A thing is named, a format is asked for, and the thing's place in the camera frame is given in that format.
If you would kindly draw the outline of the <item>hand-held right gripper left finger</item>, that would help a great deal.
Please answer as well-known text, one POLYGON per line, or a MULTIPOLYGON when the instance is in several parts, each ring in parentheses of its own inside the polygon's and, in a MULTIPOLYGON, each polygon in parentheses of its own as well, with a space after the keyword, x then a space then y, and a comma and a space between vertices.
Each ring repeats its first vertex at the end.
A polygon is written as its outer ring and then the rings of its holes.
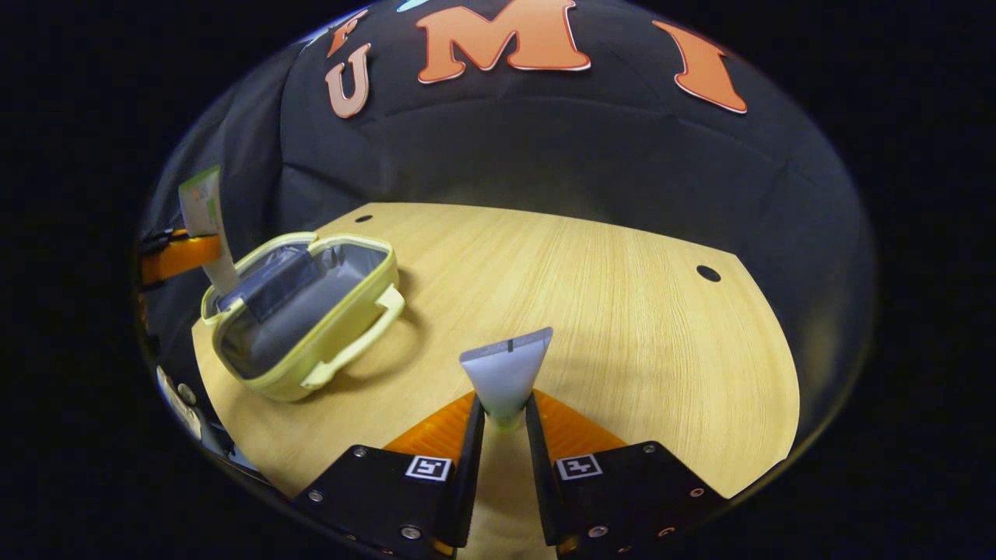
POLYGON ((469 391, 380 449, 353 444, 292 504, 375 558, 453 558, 468 542, 485 422, 469 391))

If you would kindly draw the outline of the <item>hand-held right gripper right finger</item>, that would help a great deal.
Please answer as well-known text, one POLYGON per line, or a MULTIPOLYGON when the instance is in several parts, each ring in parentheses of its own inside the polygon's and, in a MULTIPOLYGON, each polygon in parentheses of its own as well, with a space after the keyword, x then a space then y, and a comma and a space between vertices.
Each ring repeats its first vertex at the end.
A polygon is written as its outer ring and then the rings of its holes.
POLYGON ((560 558, 662 558, 729 507, 661 443, 623 442, 543 391, 525 422, 545 542, 560 558))

